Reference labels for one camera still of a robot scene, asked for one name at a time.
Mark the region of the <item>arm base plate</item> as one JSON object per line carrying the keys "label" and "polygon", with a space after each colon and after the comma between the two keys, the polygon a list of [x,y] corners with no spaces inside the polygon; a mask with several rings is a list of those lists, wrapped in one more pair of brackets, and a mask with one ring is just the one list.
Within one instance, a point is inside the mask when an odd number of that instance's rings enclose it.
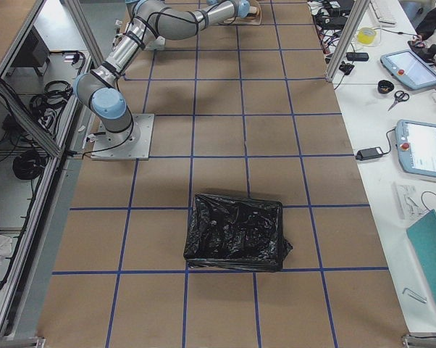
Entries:
{"label": "arm base plate", "polygon": [[146,36],[143,39],[143,51],[163,51],[165,49],[166,39],[159,36],[154,38],[153,36]]}
{"label": "arm base plate", "polygon": [[154,114],[133,114],[133,125],[110,133],[100,123],[90,156],[93,160],[148,160],[154,129]]}

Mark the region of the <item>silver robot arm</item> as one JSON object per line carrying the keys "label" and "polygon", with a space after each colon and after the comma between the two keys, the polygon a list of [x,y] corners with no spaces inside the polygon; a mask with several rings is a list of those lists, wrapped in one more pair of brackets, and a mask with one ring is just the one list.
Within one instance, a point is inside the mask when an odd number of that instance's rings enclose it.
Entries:
{"label": "silver robot arm", "polygon": [[74,82],[76,97],[103,123],[106,131],[121,133],[131,128],[127,102],[116,82],[131,62],[150,42],[159,37],[179,41],[197,36],[199,31],[225,20],[245,18],[251,12],[249,1],[208,1],[208,7],[179,11],[162,1],[129,1],[130,24],[109,56]]}

